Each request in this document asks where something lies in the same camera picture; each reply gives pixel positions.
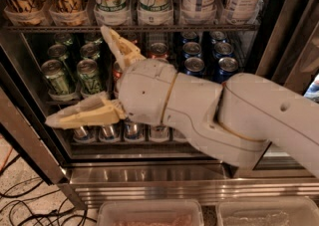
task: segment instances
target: refrigerator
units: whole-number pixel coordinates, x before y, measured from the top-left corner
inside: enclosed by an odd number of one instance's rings
[[[318,2],[260,0],[255,20],[240,25],[174,20],[169,25],[132,23],[113,28],[120,34],[138,34],[141,44],[165,34],[171,46],[178,32],[225,32],[235,47],[240,71],[304,95],[318,74]],[[54,34],[74,34],[82,45],[84,35],[95,32],[100,32],[97,24],[13,26],[1,17],[0,132],[77,208],[98,208],[105,201],[171,198],[193,198],[202,206],[263,196],[309,196],[319,202],[319,180],[274,144],[256,165],[241,169],[174,140],[172,129],[167,142],[124,142],[122,137],[116,143],[81,144],[73,141],[71,129],[45,125],[48,115],[80,100],[56,102],[48,94],[40,65],[54,44]],[[107,66],[110,75],[111,63]]]

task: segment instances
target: green soda can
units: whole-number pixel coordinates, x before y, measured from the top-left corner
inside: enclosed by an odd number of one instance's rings
[[[59,60],[45,62],[41,71],[56,95],[69,95],[75,91],[74,83]]]
[[[75,63],[71,59],[68,48],[64,45],[54,45],[48,49],[48,56],[52,60],[59,60],[70,74],[72,81],[77,82]]]
[[[78,76],[86,94],[93,95],[104,90],[98,65],[94,60],[83,60],[77,66]]]

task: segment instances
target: black cable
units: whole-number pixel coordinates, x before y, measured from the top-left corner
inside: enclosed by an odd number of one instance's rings
[[[8,162],[8,163],[6,164],[6,166],[1,169],[1,171],[0,171],[0,176],[8,169],[13,163],[15,163],[20,157],[21,157],[21,155],[18,154],[18,155],[16,155],[13,159],[11,159],[10,162]]]

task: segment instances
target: blue soda can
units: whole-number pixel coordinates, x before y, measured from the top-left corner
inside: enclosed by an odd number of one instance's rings
[[[212,45],[215,45],[218,42],[228,43],[227,35],[221,31],[210,31],[209,40]]]
[[[183,61],[190,57],[201,58],[201,46],[197,42],[187,42],[182,46],[181,57]]]
[[[183,63],[183,72],[187,75],[202,78],[205,70],[205,63],[199,57],[190,57]]]
[[[213,47],[213,57],[219,60],[223,57],[234,57],[233,47],[229,43],[217,42]]]
[[[238,62],[231,57],[224,57],[218,61],[212,80],[216,83],[222,84],[231,76],[238,72]]]

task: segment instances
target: plastic container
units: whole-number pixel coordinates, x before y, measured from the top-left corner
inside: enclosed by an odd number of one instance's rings
[[[59,13],[55,6],[50,7],[50,15],[57,26],[90,26],[96,20],[94,16],[95,0],[88,0],[85,10],[75,13]]]
[[[238,199],[216,205],[218,226],[318,226],[319,210],[307,197]]]
[[[172,223],[185,216],[187,223]],[[97,226],[115,226],[125,222],[167,223],[171,226],[203,226],[202,212],[196,200],[166,199],[106,202],[99,211]]]
[[[32,13],[11,12],[8,7],[4,9],[5,14],[14,26],[49,26],[52,18],[49,14],[51,0],[46,0],[40,11]]]

